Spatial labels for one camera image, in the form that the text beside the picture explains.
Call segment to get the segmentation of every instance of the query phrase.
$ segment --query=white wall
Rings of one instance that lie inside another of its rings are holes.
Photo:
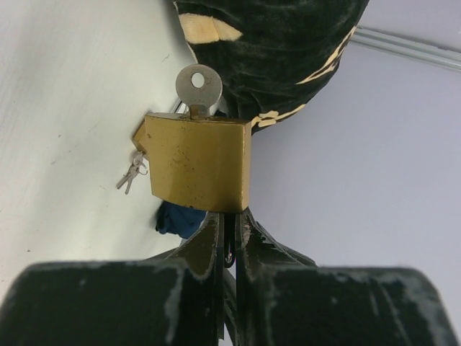
[[[461,51],[460,0],[370,0],[360,24]]]
[[[410,266],[461,331],[461,74],[349,45],[306,108],[254,137],[251,208],[330,266]]]
[[[177,22],[158,0],[0,1],[0,299],[33,262],[179,243],[153,229],[147,177],[115,189],[131,133],[192,62]]]

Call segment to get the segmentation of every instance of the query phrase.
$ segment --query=key hole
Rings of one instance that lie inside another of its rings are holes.
[[[194,87],[200,89],[201,87],[203,87],[203,84],[205,84],[205,78],[201,73],[196,72],[192,75],[192,85]]]

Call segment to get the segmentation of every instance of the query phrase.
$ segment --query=blue fabric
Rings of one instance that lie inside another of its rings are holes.
[[[161,234],[177,234],[188,239],[200,227],[206,211],[163,202],[157,213],[156,230]]]

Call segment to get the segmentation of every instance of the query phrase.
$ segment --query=black velvet bag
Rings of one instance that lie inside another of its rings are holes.
[[[228,117],[254,131],[286,119],[339,67],[368,0],[178,0],[198,63],[223,80]]]

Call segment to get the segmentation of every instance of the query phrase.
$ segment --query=padlock body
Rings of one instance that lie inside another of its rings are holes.
[[[250,123],[148,113],[145,127],[153,195],[221,213],[248,207]]]

